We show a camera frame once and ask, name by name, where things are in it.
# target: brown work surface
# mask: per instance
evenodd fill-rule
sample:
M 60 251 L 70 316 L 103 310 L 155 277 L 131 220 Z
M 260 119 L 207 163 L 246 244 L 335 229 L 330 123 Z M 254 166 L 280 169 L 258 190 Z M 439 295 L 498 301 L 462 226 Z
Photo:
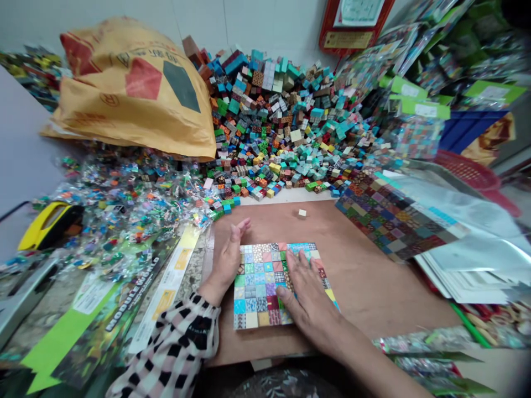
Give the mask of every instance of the brown work surface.
M 299 209 L 307 211 L 300 220 Z M 239 206 L 215 223 L 214 261 L 230 224 L 252 218 L 242 244 L 315 242 L 342 314 L 370 339 L 460 325 L 444 299 L 413 270 L 389 260 L 335 206 L 334 201 Z M 233 289 L 222 303 L 220 347 L 209 366 L 313 350 L 296 326 L 233 329 Z

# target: hand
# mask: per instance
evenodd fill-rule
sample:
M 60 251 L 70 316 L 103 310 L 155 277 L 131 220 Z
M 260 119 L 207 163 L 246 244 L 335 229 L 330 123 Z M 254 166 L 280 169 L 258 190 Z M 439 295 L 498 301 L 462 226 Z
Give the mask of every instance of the hand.
M 342 337 L 350 338 L 355 327 L 341 315 L 323 289 L 315 259 L 310 259 L 310 268 L 303 250 L 299 258 L 291 250 L 286 256 L 298 301 L 284 287 L 277 288 L 278 297 L 291 313 L 295 324 L 317 349 L 341 361 L 346 348 L 342 345 L 345 341 Z
M 220 256 L 212 266 L 212 273 L 197 290 L 206 301 L 219 307 L 227 289 L 234 282 L 240 266 L 240 241 L 251 227 L 251 219 L 246 218 L 237 226 L 231 224 L 231 236 L 221 249 Z

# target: checkered sleeve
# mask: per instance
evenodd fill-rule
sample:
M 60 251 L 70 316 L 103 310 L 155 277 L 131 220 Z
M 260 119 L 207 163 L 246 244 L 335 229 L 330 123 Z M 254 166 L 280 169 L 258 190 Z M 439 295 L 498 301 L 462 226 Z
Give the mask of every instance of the checkered sleeve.
M 217 352 L 220 311 L 192 293 L 188 300 L 163 312 L 149 345 L 131 359 L 105 397 L 192 396 L 202 363 Z

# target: red plastic basket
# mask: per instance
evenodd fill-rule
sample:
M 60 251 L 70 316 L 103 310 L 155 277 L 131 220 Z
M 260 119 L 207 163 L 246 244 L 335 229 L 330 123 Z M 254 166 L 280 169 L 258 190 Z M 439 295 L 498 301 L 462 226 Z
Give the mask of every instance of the red plastic basket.
M 456 153 L 439 150 L 434 162 L 477 191 L 498 190 L 502 186 L 492 170 Z
M 490 201 L 497 203 L 513 217 L 520 217 L 522 211 L 507 196 L 498 190 L 502 181 L 491 169 L 453 152 L 439 150 L 435 163 L 448 169 L 453 175 L 481 192 Z

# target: patterned cube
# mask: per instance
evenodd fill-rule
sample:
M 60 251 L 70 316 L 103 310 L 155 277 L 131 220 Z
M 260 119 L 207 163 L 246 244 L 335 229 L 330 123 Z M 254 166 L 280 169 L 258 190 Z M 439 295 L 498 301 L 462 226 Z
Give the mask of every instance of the patterned cube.
M 242 264 L 234 289 L 235 330 L 293 323 L 291 315 L 277 297 L 280 286 L 294 292 L 285 259 L 289 249 L 295 253 L 302 250 L 308 258 L 315 258 L 323 288 L 339 309 L 315 243 L 244 245 L 240 247 Z
M 425 208 L 379 172 L 354 171 L 336 207 L 392 260 L 407 260 L 464 237 L 468 229 Z

